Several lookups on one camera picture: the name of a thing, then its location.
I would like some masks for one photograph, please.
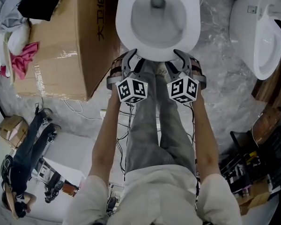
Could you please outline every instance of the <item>fiducial marker cube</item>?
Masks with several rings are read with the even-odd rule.
[[[148,84],[133,78],[116,83],[121,102],[136,104],[148,96]]]
[[[189,103],[197,100],[199,81],[185,76],[168,83],[170,99],[179,103]]]

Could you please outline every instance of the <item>small box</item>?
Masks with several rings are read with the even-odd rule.
[[[252,186],[248,188],[249,194],[244,197],[238,197],[237,203],[241,208],[242,215],[245,215],[249,209],[265,204],[271,194],[267,182],[267,177],[260,181],[254,182]]]
[[[168,83],[169,97],[170,99],[182,104],[196,101],[198,84],[198,80],[194,80],[189,76],[185,76],[174,82]]]
[[[136,104],[148,96],[148,84],[133,78],[116,83],[121,102]]]
[[[13,115],[6,117],[0,124],[0,136],[12,148],[18,148],[26,137],[28,124],[24,118]]]

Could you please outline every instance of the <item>forearm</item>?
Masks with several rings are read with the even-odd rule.
[[[37,197],[34,196],[33,194],[29,194],[29,196],[30,196],[30,199],[27,203],[27,206],[31,207],[36,202]]]
[[[111,170],[116,149],[120,105],[121,103],[117,96],[112,95],[108,102],[106,115],[93,148],[90,175],[96,175],[98,168],[100,168],[100,170],[104,169],[104,171],[100,172],[101,174],[106,173],[106,171],[110,172]]]
[[[9,208],[12,213],[15,213],[15,201],[9,186],[6,185],[5,191],[6,191],[6,198],[9,204]]]
[[[198,91],[197,101],[193,102],[193,111],[195,118],[197,163],[200,178],[203,181],[208,175],[220,173],[220,171],[218,167],[218,146],[210,126],[200,89]]]

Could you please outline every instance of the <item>tools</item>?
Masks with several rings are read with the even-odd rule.
[[[107,78],[107,88],[111,90],[111,84],[115,83],[121,102],[136,104],[148,96],[148,84],[138,80],[144,71],[145,59],[138,57],[136,52],[137,49],[133,49],[121,58],[122,76]],[[174,50],[174,53],[178,59],[165,62],[171,78],[171,82],[167,84],[169,97],[182,104],[193,102],[197,99],[199,82],[202,89],[206,88],[206,77],[192,74],[192,70],[199,70],[201,73],[200,68],[192,68],[191,60],[195,58],[180,50]],[[132,62],[136,63],[133,71],[131,70]]]

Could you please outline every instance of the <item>shoulder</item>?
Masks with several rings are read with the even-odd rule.
[[[198,196],[197,213],[203,221],[214,224],[241,224],[238,203],[229,184],[219,174],[207,176]]]
[[[106,215],[108,190],[105,182],[94,175],[87,177],[71,202],[64,225],[91,224]]]

